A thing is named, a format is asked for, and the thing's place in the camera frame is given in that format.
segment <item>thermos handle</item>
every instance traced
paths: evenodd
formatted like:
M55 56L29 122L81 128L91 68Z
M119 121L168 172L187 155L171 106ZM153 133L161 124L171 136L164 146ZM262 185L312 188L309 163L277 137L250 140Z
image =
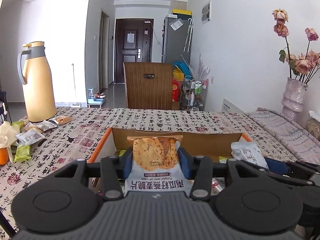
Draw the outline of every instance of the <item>thermos handle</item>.
M31 50L23 50L18 55L18 74L19 74L20 81L21 81L21 83L23 85L26 85L27 81L26 81L26 78L22 74L22 68L21 68L22 55L27 55L27 54L30 54L30 53L31 53Z

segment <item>orange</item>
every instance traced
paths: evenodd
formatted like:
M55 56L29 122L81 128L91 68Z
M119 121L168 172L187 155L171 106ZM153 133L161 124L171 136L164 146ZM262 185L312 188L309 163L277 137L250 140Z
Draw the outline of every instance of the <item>orange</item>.
M9 161L7 148L0 149L0 165L5 165Z

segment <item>gray refrigerator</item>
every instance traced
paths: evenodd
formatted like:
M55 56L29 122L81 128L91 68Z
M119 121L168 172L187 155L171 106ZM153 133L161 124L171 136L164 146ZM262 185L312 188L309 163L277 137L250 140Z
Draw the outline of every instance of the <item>gray refrigerator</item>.
M162 44L162 63L172 64L177 61L183 61L181 55L184 57L185 61L189 64L190 62L190 52L191 48L188 52L188 43L186 46L186 51L183 51L187 34L188 34L188 26L190 21L180 20L183 22L183 25L174 30L170 23L176 20L175 18L164 19L164 35L163 35L163 44Z

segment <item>vase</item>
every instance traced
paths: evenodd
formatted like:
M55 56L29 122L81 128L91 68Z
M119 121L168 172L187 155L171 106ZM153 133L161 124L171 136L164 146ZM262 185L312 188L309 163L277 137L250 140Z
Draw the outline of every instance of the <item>vase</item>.
M303 110L303 101L307 91L307 85L299 80L288 78L281 103L282 114L290 120L297 120L298 113Z

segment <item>black chair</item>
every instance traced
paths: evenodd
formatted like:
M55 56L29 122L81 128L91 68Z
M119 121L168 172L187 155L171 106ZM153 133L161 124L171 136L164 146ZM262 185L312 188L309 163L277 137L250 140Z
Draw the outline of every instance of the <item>black chair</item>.
M9 115L10 123L12 124L9 108L8 108L8 102L7 102L7 92L1 91L0 92L0 118L1 122L7 121L7 115Z

